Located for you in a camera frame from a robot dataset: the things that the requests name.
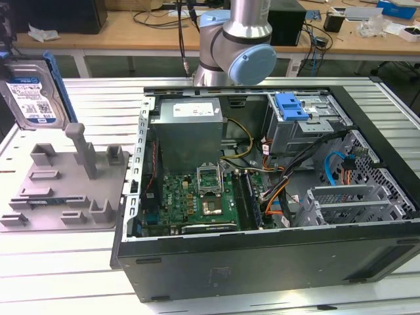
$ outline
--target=hard drive label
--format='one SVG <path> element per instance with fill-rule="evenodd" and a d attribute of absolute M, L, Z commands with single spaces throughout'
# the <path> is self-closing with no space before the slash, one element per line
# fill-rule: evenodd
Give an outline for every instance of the hard drive label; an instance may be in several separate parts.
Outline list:
<path fill-rule="evenodd" d="M 42 84 L 36 77 L 17 77 L 6 83 L 23 116 L 32 123 L 54 123 L 51 104 L 41 94 Z"/>

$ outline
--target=table leg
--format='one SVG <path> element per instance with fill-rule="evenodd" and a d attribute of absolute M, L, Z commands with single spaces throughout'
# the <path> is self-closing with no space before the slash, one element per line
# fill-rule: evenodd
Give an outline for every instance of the table leg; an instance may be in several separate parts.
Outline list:
<path fill-rule="evenodd" d="M 130 72 L 136 71 L 136 64 L 135 64 L 135 61 L 134 61 L 134 57 L 133 56 L 128 56 L 127 57 L 127 62 L 129 64 L 129 71 Z"/>
<path fill-rule="evenodd" d="M 92 77 L 91 70 L 89 69 L 86 60 L 85 54 L 83 51 L 77 51 L 73 55 L 74 61 L 76 63 L 77 70 L 79 71 L 79 76 L 82 79 Z"/>
<path fill-rule="evenodd" d="M 355 74 L 360 74 L 360 72 L 362 71 L 363 67 L 365 66 L 365 61 L 359 61 L 359 63 L 357 63 L 357 67 L 354 71 Z"/>
<path fill-rule="evenodd" d="M 301 57 L 291 58 L 289 61 L 289 66 L 287 67 L 286 77 L 297 77 L 297 74 L 299 73 L 299 68 L 301 67 L 301 63 Z"/>

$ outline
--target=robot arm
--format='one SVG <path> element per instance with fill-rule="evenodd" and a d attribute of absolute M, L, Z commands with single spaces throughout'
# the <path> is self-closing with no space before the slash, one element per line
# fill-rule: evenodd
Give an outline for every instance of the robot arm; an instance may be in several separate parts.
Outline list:
<path fill-rule="evenodd" d="M 271 74 L 277 57 L 269 9 L 270 0 L 232 0 L 231 10 L 201 16 L 195 86 L 256 85 Z"/>

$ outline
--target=sticker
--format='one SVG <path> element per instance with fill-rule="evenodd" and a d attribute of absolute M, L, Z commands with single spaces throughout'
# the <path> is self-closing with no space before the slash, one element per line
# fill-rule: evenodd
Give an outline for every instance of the sticker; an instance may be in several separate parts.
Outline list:
<path fill-rule="evenodd" d="M 44 201 L 44 200 L 39 200 L 39 201 L 34 200 L 34 201 L 29 201 L 29 204 L 31 204 L 31 205 L 46 205 L 47 202 Z"/>
<path fill-rule="evenodd" d="M 173 106 L 173 117 L 214 116 L 212 103 L 182 103 Z"/>
<path fill-rule="evenodd" d="M 265 17 L 270 12 L 270 2 L 271 0 L 262 0 L 260 18 Z"/>
<path fill-rule="evenodd" d="M 282 223 L 286 228 L 290 227 L 290 222 L 289 222 L 289 220 L 286 219 L 285 216 L 282 216 Z"/>
<path fill-rule="evenodd" d="M 299 203 L 299 195 L 293 195 L 293 196 L 290 196 L 290 197 L 291 197 L 291 199 L 293 199 L 294 202 Z"/>
<path fill-rule="evenodd" d="M 54 123 L 56 116 L 48 98 L 41 94 L 36 77 L 16 77 L 6 82 L 23 116 L 31 123 Z"/>
<path fill-rule="evenodd" d="M 262 145 L 262 154 L 264 154 L 265 156 L 270 155 L 270 147 L 267 144 Z"/>

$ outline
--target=black box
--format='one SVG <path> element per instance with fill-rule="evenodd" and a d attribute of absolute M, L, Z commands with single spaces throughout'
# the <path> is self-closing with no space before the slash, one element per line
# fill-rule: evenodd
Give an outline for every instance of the black box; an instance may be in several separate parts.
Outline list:
<path fill-rule="evenodd" d="M 327 17 L 324 22 L 324 30 L 333 33 L 340 32 L 344 19 L 344 15 L 327 13 Z"/>
<path fill-rule="evenodd" d="M 108 12 L 105 0 L 9 0 L 18 33 L 26 33 L 28 24 L 59 33 L 97 34 Z"/>
<path fill-rule="evenodd" d="M 272 46 L 297 46 L 306 10 L 297 0 L 272 0 L 268 23 L 273 28 Z"/>

